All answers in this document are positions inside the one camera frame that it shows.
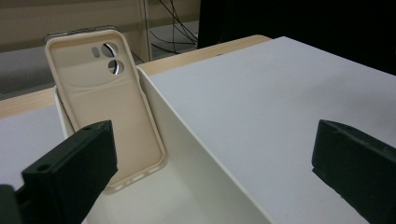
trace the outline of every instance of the phone case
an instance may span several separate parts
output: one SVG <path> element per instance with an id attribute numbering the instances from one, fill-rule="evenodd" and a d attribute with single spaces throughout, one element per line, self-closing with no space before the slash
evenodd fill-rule
<path id="1" fill-rule="evenodd" d="M 114 27 L 49 34 L 49 67 L 75 132 L 111 119 L 118 171 L 107 189 L 121 189 L 157 170 L 165 150 L 124 36 Z"/>

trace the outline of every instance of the beige phone case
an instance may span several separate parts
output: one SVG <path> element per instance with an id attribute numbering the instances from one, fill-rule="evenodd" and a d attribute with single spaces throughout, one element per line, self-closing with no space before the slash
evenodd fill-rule
<path id="1" fill-rule="evenodd" d="M 75 131 L 111 119 L 118 172 L 107 189 L 121 189 L 158 169 L 163 143 L 139 85 L 124 36 L 112 29 L 54 35 L 46 55 Z"/>

